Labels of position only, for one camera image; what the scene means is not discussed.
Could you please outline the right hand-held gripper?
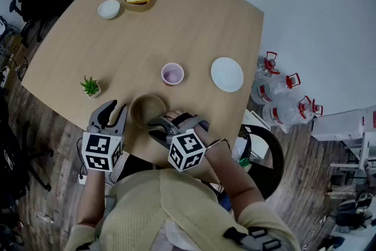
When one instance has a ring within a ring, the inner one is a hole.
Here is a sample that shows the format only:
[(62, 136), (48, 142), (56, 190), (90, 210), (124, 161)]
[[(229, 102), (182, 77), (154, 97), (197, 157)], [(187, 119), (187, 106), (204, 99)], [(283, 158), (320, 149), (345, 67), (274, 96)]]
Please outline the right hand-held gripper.
[(172, 122), (162, 115), (147, 122), (149, 128), (162, 127), (169, 131), (151, 130), (149, 136), (168, 148), (168, 162), (179, 172), (198, 166), (203, 159), (206, 147), (193, 129), (197, 125), (206, 132), (209, 130), (207, 121), (192, 115), (180, 115)]

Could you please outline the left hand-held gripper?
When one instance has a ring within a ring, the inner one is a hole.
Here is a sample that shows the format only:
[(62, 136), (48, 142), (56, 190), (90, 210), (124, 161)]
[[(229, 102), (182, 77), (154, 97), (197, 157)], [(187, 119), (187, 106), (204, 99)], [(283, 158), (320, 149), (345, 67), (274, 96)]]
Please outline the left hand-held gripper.
[(123, 150), (128, 107), (124, 104), (112, 128), (105, 128), (114, 111), (117, 100), (112, 100), (95, 109), (89, 119), (89, 126), (82, 137), (82, 157), (87, 169), (112, 172)]

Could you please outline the brown bowl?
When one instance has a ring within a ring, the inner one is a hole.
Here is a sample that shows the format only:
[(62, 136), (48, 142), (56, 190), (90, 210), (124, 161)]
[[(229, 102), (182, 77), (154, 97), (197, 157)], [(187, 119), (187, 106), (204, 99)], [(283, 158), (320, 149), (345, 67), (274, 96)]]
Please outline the brown bowl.
[(156, 95), (145, 94), (134, 100), (130, 109), (132, 122), (141, 129), (148, 129), (148, 121), (166, 113), (165, 103)]

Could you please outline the red paper cup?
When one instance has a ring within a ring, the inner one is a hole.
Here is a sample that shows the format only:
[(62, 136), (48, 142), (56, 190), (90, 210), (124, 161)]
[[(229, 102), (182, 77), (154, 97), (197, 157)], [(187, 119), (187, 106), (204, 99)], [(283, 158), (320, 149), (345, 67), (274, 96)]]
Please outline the red paper cup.
[(178, 63), (167, 63), (161, 70), (161, 77), (165, 85), (178, 85), (184, 79), (184, 70)]

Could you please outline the white plate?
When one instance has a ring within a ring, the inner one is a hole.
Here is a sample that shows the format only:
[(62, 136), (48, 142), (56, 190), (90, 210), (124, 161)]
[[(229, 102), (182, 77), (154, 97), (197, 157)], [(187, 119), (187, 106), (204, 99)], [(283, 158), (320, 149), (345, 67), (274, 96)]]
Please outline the white plate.
[(242, 68), (234, 59), (228, 57), (221, 57), (213, 62), (211, 78), (215, 85), (225, 92), (238, 91), (244, 81)]

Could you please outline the small white dish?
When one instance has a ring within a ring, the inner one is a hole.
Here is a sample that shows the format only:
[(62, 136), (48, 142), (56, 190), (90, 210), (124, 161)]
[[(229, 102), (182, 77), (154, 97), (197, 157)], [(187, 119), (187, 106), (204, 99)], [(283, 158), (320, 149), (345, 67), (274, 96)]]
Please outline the small white dish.
[(98, 14), (103, 19), (115, 18), (120, 11), (120, 3), (116, 0), (107, 0), (98, 7)]

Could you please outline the person's left forearm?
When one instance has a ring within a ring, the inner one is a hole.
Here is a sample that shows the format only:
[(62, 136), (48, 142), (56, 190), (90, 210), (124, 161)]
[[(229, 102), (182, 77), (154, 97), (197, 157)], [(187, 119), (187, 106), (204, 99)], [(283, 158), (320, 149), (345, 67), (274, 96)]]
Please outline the person's left forearm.
[(105, 211), (105, 173), (89, 170), (76, 210), (76, 223), (96, 227)]

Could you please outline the person's right hand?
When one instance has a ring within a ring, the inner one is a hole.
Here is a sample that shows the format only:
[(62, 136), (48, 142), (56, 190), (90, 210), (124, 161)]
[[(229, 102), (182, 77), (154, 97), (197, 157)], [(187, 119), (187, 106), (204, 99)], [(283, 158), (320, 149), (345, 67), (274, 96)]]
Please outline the person's right hand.
[[(182, 110), (175, 110), (175, 111), (170, 111), (168, 112), (166, 115), (165, 115), (165, 118), (171, 122), (173, 122), (175, 119), (178, 119), (179, 121), (181, 121), (181, 123), (178, 124), (178, 128), (183, 128), (185, 127), (185, 125), (187, 123), (190, 123), (190, 121), (193, 119), (193, 118), (187, 118), (185, 120), (182, 120), (180, 118), (181, 115), (185, 114), (185, 112), (183, 112)], [(193, 127), (196, 135), (200, 138), (200, 140), (206, 145), (208, 146), (209, 144), (211, 144), (214, 140), (216, 140), (216, 137), (211, 135), (210, 133), (208, 133), (204, 128), (202, 128), (201, 125), (199, 124), (196, 124), (194, 127)]]

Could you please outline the spiky potted plant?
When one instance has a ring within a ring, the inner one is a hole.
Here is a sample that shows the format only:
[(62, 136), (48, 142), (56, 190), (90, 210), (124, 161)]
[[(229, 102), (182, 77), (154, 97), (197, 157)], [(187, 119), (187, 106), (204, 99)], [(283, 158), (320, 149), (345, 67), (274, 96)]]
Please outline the spiky potted plant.
[(81, 82), (80, 85), (82, 86), (83, 91), (88, 98), (96, 98), (102, 93), (99, 84), (92, 77), (90, 77), (89, 79), (84, 77), (84, 81)]

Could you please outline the person's cream knit sweater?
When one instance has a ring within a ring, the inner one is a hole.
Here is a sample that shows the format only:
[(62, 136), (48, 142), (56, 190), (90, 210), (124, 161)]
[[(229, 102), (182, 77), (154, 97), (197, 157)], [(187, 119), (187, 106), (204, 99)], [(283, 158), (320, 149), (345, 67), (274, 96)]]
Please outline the person's cream knit sweater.
[(246, 251), (225, 232), (235, 228), (251, 237), (254, 251), (267, 251), (271, 240), (282, 251), (300, 251), (297, 239), (265, 202), (247, 206), (236, 219), (217, 201), (207, 186), (173, 169), (135, 173), (113, 185), (109, 192), (109, 213), (97, 227), (76, 225), (72, 228), (65, 251), (152, 251), (172, 225), (179, 237), (201, 251)]

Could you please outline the black equipment stand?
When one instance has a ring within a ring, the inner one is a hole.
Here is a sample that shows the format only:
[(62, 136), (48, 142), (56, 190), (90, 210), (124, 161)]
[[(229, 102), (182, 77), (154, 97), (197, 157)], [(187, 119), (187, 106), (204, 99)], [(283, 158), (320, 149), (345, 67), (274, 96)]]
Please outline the black equipment stand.
[(30, 154), (27, 146), (29, 122), (24, 123), (22, 143), (19, 143), (11, 127), (5, 120), (0, 120), (0, 209), (6, 209), (15, 204), (30, 189), (30, 176), (46, 190), (51, 185), (44, 183), (31, 162), (43, 156), (52, 157), (53, 150), (48, 149)]

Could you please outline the clear water jug red cap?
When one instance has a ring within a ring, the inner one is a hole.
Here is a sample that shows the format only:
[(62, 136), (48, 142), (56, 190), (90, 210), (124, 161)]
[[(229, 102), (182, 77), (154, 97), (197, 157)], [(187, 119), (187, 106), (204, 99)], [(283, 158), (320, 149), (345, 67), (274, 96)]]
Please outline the clear water jug red cap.
[(275, 52), (266, 52), (265, 55), (258, 56), (252, 87), (267, 83), (273, 76), (280, 74), (276, 69), (276, 58)]
[(265, 105), (266, 103), (275, 102), (285, 97), (294, 87), (300, 84), (301, 81), (298, 73), (290, 76), (276, 75), (266, 83), (257, 83), (253, 86), (250, 96), (255, 103)]
[(313, 117), (311, 99), (308, 96), (300, 101), (291, 96), (267, 103), (263, 106), (262, 118), (269, 126), (278, 126), (285, 133), (291, 126), (307, 124)]
[(313, 99), (312, 104), (311, 104), (311, 110), (312, 113), (315, 116), (322, 116), (323, 115), (323, 106), (319, 105), (315, 99)]

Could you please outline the black round bin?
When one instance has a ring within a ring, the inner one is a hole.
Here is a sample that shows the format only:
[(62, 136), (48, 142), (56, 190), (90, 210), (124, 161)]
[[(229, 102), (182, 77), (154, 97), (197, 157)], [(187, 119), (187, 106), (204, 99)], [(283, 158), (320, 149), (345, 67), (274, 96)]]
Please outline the black round bin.
[(246, 140), (245, 150), (242, 151), (242, 158), (249, 158), (250, 169), (247, 172), (254, 180), (256, 186), (264, 199), (268, 199), (278, 188), (284, 174), (284, 154), (280, 142), (273, 133), (259, 126), (250, 126), (251, 133), (265, 140), (269, 146), (272, 158), (272, 168), (251, 161), (251, 139), (245, 126), (241, 125), (239, 138)]

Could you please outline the white cabinet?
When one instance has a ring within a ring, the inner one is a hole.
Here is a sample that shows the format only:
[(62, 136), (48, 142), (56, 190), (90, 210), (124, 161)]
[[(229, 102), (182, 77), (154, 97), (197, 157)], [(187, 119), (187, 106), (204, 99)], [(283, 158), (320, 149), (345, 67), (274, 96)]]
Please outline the white cabinet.
[(319, 141), (361, 139), (365, 132), (376, 132), (376, 105), (314, 119), (312, 137)]

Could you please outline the white metal frame table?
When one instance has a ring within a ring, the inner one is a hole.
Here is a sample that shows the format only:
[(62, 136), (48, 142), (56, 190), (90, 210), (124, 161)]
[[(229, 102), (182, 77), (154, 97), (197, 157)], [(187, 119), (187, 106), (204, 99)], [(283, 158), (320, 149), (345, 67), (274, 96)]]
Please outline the white metal frame table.
[(361, 140), (345, 145), (355, 159), (348, 163), (330, 163), (331, 168), (339, 168), (341, 171), (357, 172), (365, 171), (370, 167), (370, 172), (376, 172), (376, 132), (364, 132)]

